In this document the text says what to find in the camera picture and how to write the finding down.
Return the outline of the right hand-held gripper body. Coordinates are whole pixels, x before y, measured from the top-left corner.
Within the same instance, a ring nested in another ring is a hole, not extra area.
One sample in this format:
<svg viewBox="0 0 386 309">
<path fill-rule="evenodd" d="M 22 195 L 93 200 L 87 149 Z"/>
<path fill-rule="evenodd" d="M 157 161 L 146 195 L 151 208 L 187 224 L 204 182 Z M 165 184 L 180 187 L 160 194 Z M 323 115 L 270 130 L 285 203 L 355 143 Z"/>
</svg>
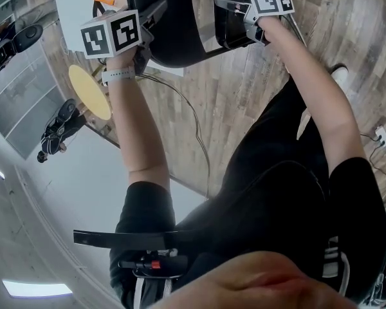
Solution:
<svg viewBox="0 0 386 309">
<path fill-rule="evenodd" d="M 244 27 L 247 37 L 263 46 L 268 45 L 264 31 L 257 25 L 261 17 L 283 16 L 295 13 L 293 0 L 250 0 L 251 3 L 244 15 Z"/>
</svg>

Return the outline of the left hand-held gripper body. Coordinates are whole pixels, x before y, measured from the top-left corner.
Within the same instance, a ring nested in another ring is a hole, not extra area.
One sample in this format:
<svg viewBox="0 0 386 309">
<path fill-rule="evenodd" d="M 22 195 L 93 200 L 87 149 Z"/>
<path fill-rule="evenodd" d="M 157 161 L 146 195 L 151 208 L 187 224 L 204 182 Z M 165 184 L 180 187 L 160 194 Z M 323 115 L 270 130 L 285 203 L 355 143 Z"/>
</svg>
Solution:
<svg viewBox="0 0 386 309">
<path fill-rule="evenodd" d="M 152 14 L 137 10 L 110 10 L 80 27 L 87 59 L 116 57 L 134 47 L 136 73 L 143 73 L 151 58 L 150 43 L 154 40 L 149 28 L 155 25 Z"/>
</svg>

